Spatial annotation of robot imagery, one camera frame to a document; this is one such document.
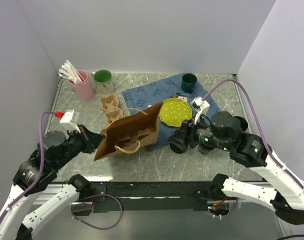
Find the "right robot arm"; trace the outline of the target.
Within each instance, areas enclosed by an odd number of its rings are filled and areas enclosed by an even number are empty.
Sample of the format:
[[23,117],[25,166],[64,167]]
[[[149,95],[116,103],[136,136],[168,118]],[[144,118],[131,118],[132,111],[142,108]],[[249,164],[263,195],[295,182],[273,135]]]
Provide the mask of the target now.
[[168,140],[170,148],[178,154],[196,146],[205,151],[226,151],[230,159],[259,174],[271,185],[257,186],[218,173],[201,191],[204,198],[239,198],[274,211],[289,224],[304,225],[304,182],[279,160],[269,145],[264,145],[260,136],[246,133],[247,127],[244,118],[221,111],[212,116],[209,124],[202,119],[197,123],[184,120]]

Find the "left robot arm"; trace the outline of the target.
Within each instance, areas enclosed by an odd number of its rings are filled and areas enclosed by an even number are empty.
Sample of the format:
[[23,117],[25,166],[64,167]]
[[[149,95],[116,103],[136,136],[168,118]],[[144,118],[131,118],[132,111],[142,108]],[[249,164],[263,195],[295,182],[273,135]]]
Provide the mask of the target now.
[[34,201],[79,153],[93,153],[105,138],[80,126],[80,131],[51,131],[41,135],[38,148],[23,162],[0,213],[0,240],[13,240]]

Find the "brown paper bag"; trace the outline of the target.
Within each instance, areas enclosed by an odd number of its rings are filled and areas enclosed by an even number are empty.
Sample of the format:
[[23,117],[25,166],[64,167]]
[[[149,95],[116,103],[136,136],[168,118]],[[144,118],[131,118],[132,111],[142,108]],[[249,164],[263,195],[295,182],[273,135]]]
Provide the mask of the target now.
[[133,154],[141,147],[157,143],[159,135],[159,112],[163,103],[157,103],[134,115],[119,119],[100,134],[104,139],[99,144],[94,160],[118,155]]

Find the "stack of black lids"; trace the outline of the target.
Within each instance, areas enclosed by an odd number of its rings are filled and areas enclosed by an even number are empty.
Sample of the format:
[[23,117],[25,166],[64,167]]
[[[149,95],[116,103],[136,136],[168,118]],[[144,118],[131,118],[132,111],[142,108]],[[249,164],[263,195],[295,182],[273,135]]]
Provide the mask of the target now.
[[177,154],[185,153],[188,147],[189,147],[189,141],[185,141],[184,143],[178,143],[178,144],[174,142],[170,142],[170,149]]

